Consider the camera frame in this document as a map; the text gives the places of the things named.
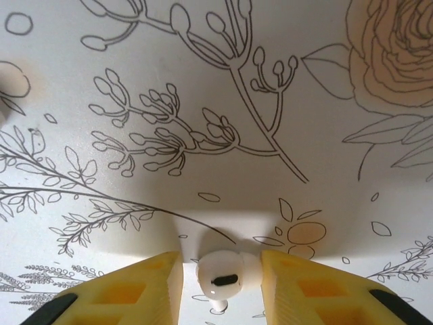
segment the white surface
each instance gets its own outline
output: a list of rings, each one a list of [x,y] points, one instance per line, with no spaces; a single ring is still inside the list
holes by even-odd
[[[241,292],[223,315],[201,301],[191,259],[218,249],[314,255],[384,281],[433,318],[433,185],[426,181],[433,161],[427,66],[433,54],[408,28],[403,36],[424,46],[416,54],[426,59],[393,43],[400,63],[392,61],[388,41],[396,35],[386,27],[399,19],[398,10],[374,0],[253,0],[249,17],[249,1],[240,0],[236,46],[241,53],[242,39],[247,49],[252,39],[251,52],[219,60],[204,47],[212,43],[230,56],[221,35],[234,35],[224,0],[180,1],[188,16],[178,5],[170,11],[170,0],[148,0],[146,11],[139,0],[101,0],[105,9],[83,2],[0,0],[2,131],[15,139],[0,139],[0,181],[7,184],[0,198],[3,324],[19,324],[28,307],[61,290],[54,284],[86,280],[73,265],[109,272],[173,249],[189,262],[180,324],[265,323],[260,292]],[[111,17],[98,17],[106,10]],[[101,38],[128,28],[113,13],[125,20],[135,11],[137,28],[106,48]],[[421,27],[431,24],[427,14],[414,18]],[[379,24],[379,17],[386,21]],[[198,46],[196,53],[185,43]],[[270,93],[251,83],[263,60]],[[291,80],[281,115],[277,60],[283,81]],[[124,100],[117,78],[131,97],[124,124],[106,116],[126,116],[104,95],[112,91]],[[166,94],[159,110],[147,107],[155,106],[155,91]],[[167,103],[178,106],[176,95],[175,116]],[[152,124],[169,113],[175,121]],[[157,157],[148,147],[155,144],[143,145],[144,137],[163,153],[174,151],[161,158],[178,153],[179,160],[152,171]],[[104,151],[107,145],[116,149]],[[131,160],[112,164],[128,157],[133,171]]]

